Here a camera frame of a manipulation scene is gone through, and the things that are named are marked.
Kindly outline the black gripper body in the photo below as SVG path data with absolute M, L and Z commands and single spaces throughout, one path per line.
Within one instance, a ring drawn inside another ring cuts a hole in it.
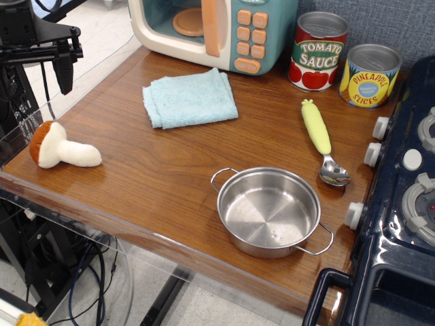
M 75 63 L 83 58 L 83 50 L 78 37 L 81 30 L 75 26 L 67 27 L 67 35 L 53 40 L 39 41 L 29 46 L 1 46 L 1 64 L 19 65 L 48 62 L 66 56 Z

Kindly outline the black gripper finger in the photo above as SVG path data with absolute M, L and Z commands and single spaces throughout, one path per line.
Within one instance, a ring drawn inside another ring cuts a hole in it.
M 73 61 L 71 57 L 61 56 L 55 58 L 52 65 L 61 93 L 68 94 L 73 87 Z

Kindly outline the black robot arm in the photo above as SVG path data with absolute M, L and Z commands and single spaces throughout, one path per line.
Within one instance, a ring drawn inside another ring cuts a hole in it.
M 1 65 L 51 62 L 60 91 L 73 87 L 73 64 L 83 57 L 76 26 L 38 17 L 30 1 L 1 2 Z

